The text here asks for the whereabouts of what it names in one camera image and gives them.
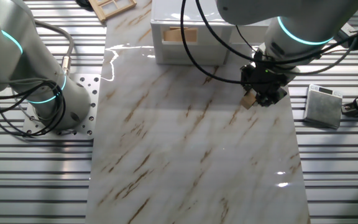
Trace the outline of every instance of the wooden object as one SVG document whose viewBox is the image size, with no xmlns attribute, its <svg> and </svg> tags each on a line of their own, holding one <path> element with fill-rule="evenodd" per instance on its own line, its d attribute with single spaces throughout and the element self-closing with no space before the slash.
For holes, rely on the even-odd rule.
<svg viewBox="0 0 358 224">
<path fill-rule="evenodd" d="M 120 2 L 124 1 L 129 1 L 129 4 L 122 6 Z M 135 0 L 89 0 L 89 2 L 101 22 L 136 6 Z"/>
<path fill-rule="evenodd" d="M 255 95 L 252 94 L 250 91 L 241 98 L 240 104 L 245 107 L 247 110 L 251 108 L 251 106 L 256 102 Z"/>
<path fill-rule="evenodd" d="M 197 28 L 185 28 L 186 42 L 197 42 Z M 164 41 L 181 42 L 180 27 L 170 27 L 164 31 Z"/>
</svg>

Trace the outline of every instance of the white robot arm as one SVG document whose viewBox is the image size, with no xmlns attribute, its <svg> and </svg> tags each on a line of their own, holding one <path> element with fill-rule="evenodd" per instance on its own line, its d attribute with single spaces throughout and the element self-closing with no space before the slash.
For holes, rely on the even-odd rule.
<svg viewBox="0 0 358 224">
<path fill-rule="evenodd" d="M 66 99 L 66 113 L 56 129 L 66 130 L 80 124 L 90 110 L 88 92 L 70 79 L 41 41 L 27 5 L 22 0 L 0 0 L 0 91 L 9 84 L 16 92 L 23 93 L 39 83 L 21 80 L 35 78 L 55 82 Z M 35 93 L 27 101 L 39 117 L 48 118 L 57 113 L 54 100 L 57 95 L 49 87 Z"/>
<path fill-rule="evenodd" d="M 235 25 L 273 18 L 255 59 L 274 62 L 296 60 L 319 52 L 358 10 L 358 0 L 217 0 L 217 5 L 221 17 Z M 260 105 L 274 104 L 287 94 L 280 86 L 293 80 L 298 72 L 296 66 L 314 59 L 243 67 L 243 82 L 274 82 L 277 77 L 273 84 L 244 85 L 244 88 L 253 93 L 252 97 Z"/>
</svg>

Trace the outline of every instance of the small metal box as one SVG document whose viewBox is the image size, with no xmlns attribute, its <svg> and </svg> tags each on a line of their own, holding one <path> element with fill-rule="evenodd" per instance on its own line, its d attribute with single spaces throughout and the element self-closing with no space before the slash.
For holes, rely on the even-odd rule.
<svg viewBox="0 0 358 224">
<path fill-rule="evenodd" d="M 306 101 L 305 120 L 337 129 L 341 123 L 342 94 L 311 84 Z"/>
</svg>

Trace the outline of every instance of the table surface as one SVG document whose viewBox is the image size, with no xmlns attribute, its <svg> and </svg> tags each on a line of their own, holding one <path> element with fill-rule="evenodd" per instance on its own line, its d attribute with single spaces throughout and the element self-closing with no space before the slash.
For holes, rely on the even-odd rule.
<svg viewBox="0 0 358 224">
<path fill-rule="evenodd" d="M 289 97 L 245 110 L 241 86 L 157 65 L 150 10 L 108 20 L 86 222 L 308 223 Z"/>
</svg>

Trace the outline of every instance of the white box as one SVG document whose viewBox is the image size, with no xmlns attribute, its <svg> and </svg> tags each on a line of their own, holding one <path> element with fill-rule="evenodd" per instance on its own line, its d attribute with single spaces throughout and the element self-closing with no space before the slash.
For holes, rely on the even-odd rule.
<svg viewBox="0 0 358 224">
<path fill-rule="evenodd" d="M 219 15 L 215 0 L 200 0 L 209 24 L 220 38 L 228 44 L 245 44 L 234 25 L 225 22 Z M 182 41 L 165 41 L 164 32 L 180 27 L 181 0 L 153 0 L 152 35 L 155 58 L 160 64 L 191 65 Z M 248 26 L 240 26 L 242 35 L 251 44 L 264 42 L 270 20 Z M 223 47 L 206 28 L 195 1 L 187 1 L 185 27 L 197 29 L 196 42 L 188 42 L 191 54 L 200 65 L 224 65 L 229 51 Z"/>
</svg>

